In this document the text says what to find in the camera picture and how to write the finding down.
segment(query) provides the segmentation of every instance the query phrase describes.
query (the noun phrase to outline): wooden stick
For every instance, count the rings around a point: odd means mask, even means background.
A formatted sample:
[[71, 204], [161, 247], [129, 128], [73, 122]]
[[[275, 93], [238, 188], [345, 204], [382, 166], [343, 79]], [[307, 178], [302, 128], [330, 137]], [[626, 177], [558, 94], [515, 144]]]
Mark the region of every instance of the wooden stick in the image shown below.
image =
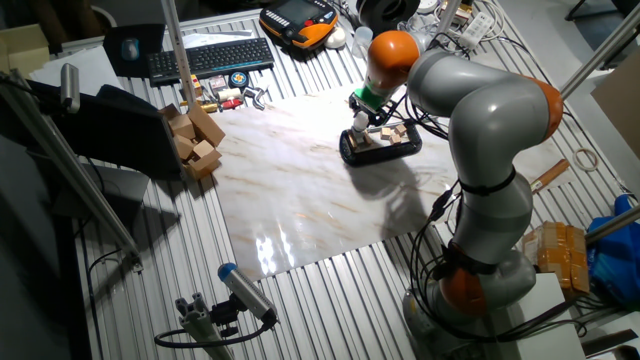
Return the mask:
[[563, 172], [565, 172], [569, 166], [569, 162], [567, 159], [562, 159], [558, 161], [557, 164], [553, 165], [553, 167], [544, 174], [542, 174], [539, 178], [537, 178], [534, 182], [531, 183], [531, 192], [535, 195], [540, 190], [542, 190], [545, 186], [549, 185], [555, 178], [560, 176]]

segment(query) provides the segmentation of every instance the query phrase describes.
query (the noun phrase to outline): robotic arm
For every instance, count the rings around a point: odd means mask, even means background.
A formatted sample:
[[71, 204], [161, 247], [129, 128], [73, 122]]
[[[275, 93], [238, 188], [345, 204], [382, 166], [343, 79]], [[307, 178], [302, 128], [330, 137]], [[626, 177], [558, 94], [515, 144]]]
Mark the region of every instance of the robotic arm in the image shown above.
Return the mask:
[[[538, 80], [441, 50], [426, 51], [416, 60], [419, 52], [419, 42], [412, 43], [407, 33], [389, 31], [374, 39], [365, 86], [353, 95], [361, 106], [352, 106], [351, 132], [376, 125], [371, 112], [379, 112], [405, 81], [413, 104], [450, 118], [449, 143], [463, 200], [447, 261], [439, 281], [427, 285], [424, 300], [440, 319], [464, 324], [518, 301], [535, 285], [531, 263], [511, 250], [533, 209], [529, 183], [516, 172], [513, 158], [553, 134], [563, 101], [556, 89]], [[368, 113], [369, 122], [359, 120], [360, 111]], [[405, 318], [419, 332], [424, 327], [417, 324], [430, 320], [412, 301], [408, 294]]]

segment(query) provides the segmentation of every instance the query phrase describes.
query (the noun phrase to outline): cardboard box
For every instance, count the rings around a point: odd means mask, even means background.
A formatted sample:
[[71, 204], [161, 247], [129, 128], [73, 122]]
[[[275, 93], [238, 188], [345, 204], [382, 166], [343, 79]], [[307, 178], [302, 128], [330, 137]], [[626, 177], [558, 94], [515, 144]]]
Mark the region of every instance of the cardboard box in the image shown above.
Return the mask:
[[0, 71], [9, 73], [18, 69], [20, 74], [29, 74], [49, 61], [49, 42], [40, 25], [29, 25], [0, 31]]
[[609, 121], [640, 158], [640, 49], [627, 57], [591, 93]]
[[178, 115], [170, 119], [169, 127], [171, 128], [173, 135], [184, 136], [187, 139], [193, 139], [196, 137], [193, 123], [187, 115]]
[[176, 150], [178, 150], [178, 156], [180, 156], [181, 160], [188, 160], [191, 154], [193, 154], [195, 145], [186, 137], [176, 134], [173, 136], [173, 143], [176, 146]]
[[541, 272], [554, 273], [566, 297], [589, 293], [584, 231], [545, 222], [523, 238], [525, 256]]
[[218, 147], [222, 139], [224, 139], [224, 131], [220, 129], [218, 124], [207, 114], [201, 106], [195, 106], [189, 110], [189, 119], [195, 125], [196, 135], [202, 139], [209, 140], [213, 146]]
[[[158, 112], [164, 115], [165, 120], [170, 124], [172, 131], [174, 131], [176, 150], [189, 176], [194, 180], [200, 180], [220, 166], [219, 159], [222, 154], [215, 149], [215, 146], [220, 144], [220, 141], [224, 138], [224, 132], [200, 105], [196, 105], [187, 115], [180, 114], [180, 111], [178, 111], [173, 104]], [[176, 128], [184, 129], [189, 126], [191, 126], [195, 132], [193, 139], [188, 139], [175, 133]], [[189, 151], [189, 155], [186, 155], [187, 146], [192, 150]]]

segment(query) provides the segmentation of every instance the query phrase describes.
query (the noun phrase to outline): wire bundle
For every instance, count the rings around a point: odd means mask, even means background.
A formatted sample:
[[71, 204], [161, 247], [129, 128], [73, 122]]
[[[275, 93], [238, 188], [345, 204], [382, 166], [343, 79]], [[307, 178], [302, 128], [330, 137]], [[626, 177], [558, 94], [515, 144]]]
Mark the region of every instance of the wire bundle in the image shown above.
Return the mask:
[[424, 313], [431, 319], [435, 324], [449, 332], [451, 335], [464, 340], [476, 341], [481, 343], [495, 343], [495, 342], [509, 342], [516, 341], [522, 338], [534, 335], [543, 330], [547, 330], [550, 328], [554, 328], [556, 326], [565, 325], [565, 324], [574, 324], [576, 325], [576, 331], [578, 332], [578, 336], [583, 337], [587, 333], [586, 324], [590, 321], [578, 321], [578, 320], [560, 320], [549, 322], [556, 318], [557, 316], [564, 313], [570, 307], [576, 305], [578, 307], [590, 309], [590, 310], [606, 310], [611, 307], [598, 300], [594, 300], [587, 297], [578, 296], [572, 300], [565, 301], [560, 303], [541, 315], [526, 321], [508, 331], [505, 331], [501, 334], [497, 334], [495, 336], [482, 336], [470, 332], [463, 331], [459, 328], [452, 326], [447, 323], [444, 319], [442, 319], [437, 312], [435, 312], [432, 308], [432, 304], [430, 304], [429, 299], [429, 288], [428, 284], [432, 275], [437, 268], [438, 265], [443, 263], [443, 256], [438, 256], [433, 258], [432, 260], [424, 263], [420, 258], [420, 248], [423, 243], [427, 240], [426, 232], [429, 226], [437, 221], [442, 215], [446, 212], [446, 210], [453, 206], [456, 201], [457, 196], [453, 197], [453, 200], [450, 199], [453, 196], [453, 190], [458, 185], [459, 182], [456, 182], [453, 187], [447, 191], [445, 191], [434, 203], [431, 214], [427, 218], [425, 225], [418, 231], [416, 234], [415, 240], [413, 241], [413, 245], [411, 247], [411, 255], [409, 259], [409, 274], [410, 274], [410, 282], [412, 284], [411, 292], [415, 298], [416, 303]]
[[427, 47], [427, 50], [431, 50], [431, 49], [433, 49], [435, 47], [439, 47], [444, 51], [451, 52], [451, 50], [445, 44], [443, 44], [440, 40], [438, 40], [439, 36], [446, 37], [447, 39], [449, 39], [450, 43], [452, 43], [452, 44], [454, 44], [456, 46], [456, 49], [460, 49], [460, 50], [455, 50], [454, 53], [456, 51], [460, 51], [467, 58], [467, 60], [471, 60], [471, 55], [469, 54], [469, 50], [467, 48], [465, 48], [464, 46], [460, 45], [460, 43], [458, 42], [457, 39], [455, 39], [451, 35], [445, 34], [445, 33], [437, 33], [433, 37], [433, 40], [431, 40], [431, 43]]
[[[493, 17], [494, 19], [493, 25], [491, 25], [491, 28], [489, 28], [487, 33], [482, 37], [482, 40], [480, 41], [490, 41], [490, 40], [497, 39], [504, 32], [504, 28], [506, 27], [507, 16], [498, 5], [490, 1], [481, 0], [479, 2], [485, 5], [489, 9], [489, 15], [491, 15], [491, 17]], [[436, 22], [440, 22], [441, 8], [442, 8], [442, 4], [438, 4], [438, 6], [433, 12], [433, 15], [436, 17]], [[475, 16], [473, 15], [473, 12], [472, 12], [471, 17], [469, 18], [467, 23], [471, 23], [474, 17]], [[458, 25], [457, 29], [449, 30], [449, 33], [453, 34], [456, 37], [460, 37], [460, 35], [462, 35], [461, 30], [464, 28], [464, 26], [466, 26], [466, 24], [462, 26]]]
[[[400, 106], [401, 103], [404, 103], [405, 112], [408, 117], [403, 116], [398, 111], [398, 107]], [[392, 102], [391, 106], [387, 105], [387, 108], [388, 109], [386, 110], [387, 112], [386, 119], [382, 122], [381, 126], [389, 122], [391, 118], [396, 118], [408, 123], [418, 125], [423, 129], [425, 129], [426, 131], [428, 131], [429, 133], [431, 133], [432, 135], [435, 135], [443, 140], [447, 140], [447, 141], [449, 140], [449, 133], [443, 128], [443, 127], [447, 127], [447, 125], [440, 124], [434, 118], [432, 118], [427, 112], [421, 111], [414, 104], [411, 104], [411, 106], [409, 106], [409, 98], [406, 93], [402, 95], [400, 100], [398, 100], [397, 102]], [[425, 120], [428, 120], [431, 123], [431, 125], [425, 124], [424, 122]]]

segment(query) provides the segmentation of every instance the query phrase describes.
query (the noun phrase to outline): white cylinder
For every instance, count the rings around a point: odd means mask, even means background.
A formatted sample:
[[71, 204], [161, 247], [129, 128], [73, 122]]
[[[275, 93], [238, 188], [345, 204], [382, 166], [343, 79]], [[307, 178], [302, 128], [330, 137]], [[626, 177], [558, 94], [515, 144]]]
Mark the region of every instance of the white cylinder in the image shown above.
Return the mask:
[[367, 126], [369, 126], [369, 115], [362, 111], [357, 113], [356, 118], [353, 119], [353, 130], [362, 132]]
[[229, 99], [240, 99], [240, 97], [242, 97], [242, 93], [240, 92], [240, 89], [238, 88], [234, 88], [234, 89], [227, 89], [227, 90], [222, 90], [218, 92], [218, 97], [220, 98], [220, 101], [227, 101]]
[[371, 40], [373, 40], [373, 31], [371, 29], [366, 26], [357, 28], [355, 35], [353, 35], [353, 49], [351, 50], [353, 56], [366, 59]]

